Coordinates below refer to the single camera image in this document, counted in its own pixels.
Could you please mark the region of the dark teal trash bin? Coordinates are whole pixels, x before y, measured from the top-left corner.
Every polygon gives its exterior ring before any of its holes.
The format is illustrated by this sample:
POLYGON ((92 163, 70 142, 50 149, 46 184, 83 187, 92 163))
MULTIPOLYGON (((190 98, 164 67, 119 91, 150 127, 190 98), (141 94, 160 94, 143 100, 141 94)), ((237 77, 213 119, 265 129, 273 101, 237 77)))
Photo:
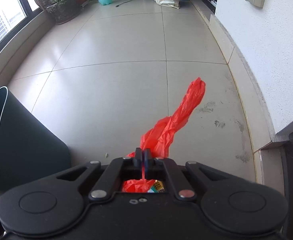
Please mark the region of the dark teal trash bin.
POLYGON ((71 167, 66 144, 8 90, 0 88, 0 196, 71 167))

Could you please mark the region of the red orange snack packet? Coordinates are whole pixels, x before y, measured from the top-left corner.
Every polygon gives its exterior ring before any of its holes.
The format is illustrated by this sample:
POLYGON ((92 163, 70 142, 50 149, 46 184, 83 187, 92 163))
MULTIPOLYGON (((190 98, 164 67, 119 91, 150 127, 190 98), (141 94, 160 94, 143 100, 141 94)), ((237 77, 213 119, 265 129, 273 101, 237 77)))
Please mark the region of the red orange snack packet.
POLYGON ((151 188, 147 191, 148 193, 161 193, 164 192, 164 185, 161 181, 155 180, 155 182, 152 184, 151 188))

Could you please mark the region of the dark ceramic plant pot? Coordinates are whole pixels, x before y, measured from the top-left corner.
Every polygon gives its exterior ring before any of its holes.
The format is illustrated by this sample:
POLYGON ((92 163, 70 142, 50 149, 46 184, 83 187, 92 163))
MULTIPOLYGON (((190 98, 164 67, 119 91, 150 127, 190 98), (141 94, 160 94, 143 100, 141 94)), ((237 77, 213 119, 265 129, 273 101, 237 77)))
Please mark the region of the dark ceramic plant pot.
POLYGON ((56 3, 46 8, 55 24, 61 25, 74 19, 80 14, 81 6, 77 0, 57 0, 56 3))

